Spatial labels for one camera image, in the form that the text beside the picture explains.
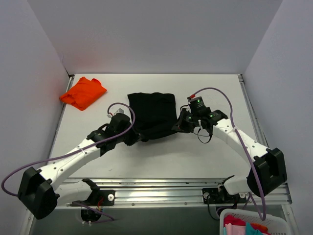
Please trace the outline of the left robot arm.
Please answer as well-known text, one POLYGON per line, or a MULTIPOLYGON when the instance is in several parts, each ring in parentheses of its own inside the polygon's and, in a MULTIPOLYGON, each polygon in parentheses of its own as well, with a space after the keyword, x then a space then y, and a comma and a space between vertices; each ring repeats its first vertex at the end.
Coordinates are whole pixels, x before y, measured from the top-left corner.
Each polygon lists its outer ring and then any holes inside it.
POLYGON ((72 202, 96 205, 99 200, 114 201, 113 193, 102 193, 99 186, 85 178, 76 183, 64 181, 87 163, 113 150, 117 144, 131 146, 139 139, 133 119, 118 113, 110 123, 92 131, 63 159, 53 160, 39 169, 30 167, 22 176, 18 199, 36 219, 47 217, 57 207, 72 202))

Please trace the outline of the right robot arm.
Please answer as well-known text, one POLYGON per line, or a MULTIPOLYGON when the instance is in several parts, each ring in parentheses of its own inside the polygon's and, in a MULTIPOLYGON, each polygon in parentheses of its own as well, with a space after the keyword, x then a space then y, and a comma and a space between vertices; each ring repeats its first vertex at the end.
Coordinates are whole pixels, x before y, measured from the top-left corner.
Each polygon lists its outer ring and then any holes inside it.
POLYGON ((196 128, 222 140, 250 165, 247 176, 231 176, 222 183, 217 190, 221 201, 228 202, 239 193, 266 196, 287 181, 285 158, 280 149, 269 149, 258 143, 234 127, 222 111, 206 107, 200 96, 181 108, 178 122, 173 126, 173 130, 180 133, 192 133, 196 128))

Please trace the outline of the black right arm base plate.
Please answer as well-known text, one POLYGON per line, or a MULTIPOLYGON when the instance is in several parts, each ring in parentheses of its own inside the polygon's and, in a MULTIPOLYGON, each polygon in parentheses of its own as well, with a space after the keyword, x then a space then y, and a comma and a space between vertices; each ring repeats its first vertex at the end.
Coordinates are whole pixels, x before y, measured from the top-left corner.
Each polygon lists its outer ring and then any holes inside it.
POLYGON ((229 195, 218 188, 202 188, 202 198, 204 204, 235 204, 246 202, 246 195, 229 195))

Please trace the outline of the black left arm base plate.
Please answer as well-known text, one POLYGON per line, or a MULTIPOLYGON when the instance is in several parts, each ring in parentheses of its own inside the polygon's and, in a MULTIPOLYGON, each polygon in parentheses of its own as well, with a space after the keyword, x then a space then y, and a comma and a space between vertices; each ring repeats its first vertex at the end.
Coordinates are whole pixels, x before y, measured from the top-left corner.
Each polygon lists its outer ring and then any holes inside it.
POLYGON ((93 205, 94 206, 113 206, 115 202, 115 190, 106 189, 95 192, 93 205))

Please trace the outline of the black t shirt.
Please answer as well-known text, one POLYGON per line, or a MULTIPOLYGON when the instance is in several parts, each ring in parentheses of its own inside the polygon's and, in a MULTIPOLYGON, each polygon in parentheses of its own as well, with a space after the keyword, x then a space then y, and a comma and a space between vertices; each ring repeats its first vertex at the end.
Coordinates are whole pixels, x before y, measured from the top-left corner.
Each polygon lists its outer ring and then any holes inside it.
POLYGON ((134 130, 142 142, 161 139, 176 133, 176 100, 173 94, 128 94, 129 106, 135 114, 134 130))

